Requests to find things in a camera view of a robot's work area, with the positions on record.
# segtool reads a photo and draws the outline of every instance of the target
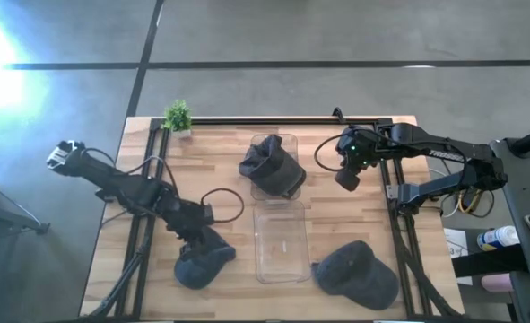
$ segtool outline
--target small potted plant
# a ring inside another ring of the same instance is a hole
[[[191,136],[191,110],[184,100],[175,100],[170,108],[165,109],[163,127],[170,129],[176,138]]]

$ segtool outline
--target white paper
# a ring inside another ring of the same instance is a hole
[[[465,241],[465,231],[444,229],[446,242],[451,258],[468,255],[468,245]],[[459,284],[472,285],[472,277],[460,277],[456,279]]]

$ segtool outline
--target fabric item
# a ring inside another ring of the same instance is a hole
[[[371,310],[387,309],[399,291],[395,273],[360,240],[313,264],[312,272],[317,285],[327,294],[346,296]]]
[[[194,290],[205,288],[237,255],[237,251],[213,229],[204,227],[202,230],[204,245],[190,249],[188,252],[195,254],[187,260],[179,257],[174,267],[175,278],[183,286]]]
[[[278,135],[252,144],[239,165],[239,173],[266,194],[284,198],[291,198],[306,178],[306,171],[282,148]]]

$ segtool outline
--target green plant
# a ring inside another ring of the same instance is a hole
[[[191,110],[184,100],[175,100],[170,108],[165,109],[163,127],[172,131],[183,131],[191,128]]]

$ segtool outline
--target cap brim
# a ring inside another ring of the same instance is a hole
[[[304,170],[290,156],[284,152],[281,167],[272,174],[252,179],[260,189],[270,196],[287,195],[292,188],[297,185],[304,176]]]
[[[371,268],[372,279],[353,278],[343,291],[343,295],[371,310],[385,310],[392,305],[398,295],[399,284],[396,274],[382,261],[374,258]]]

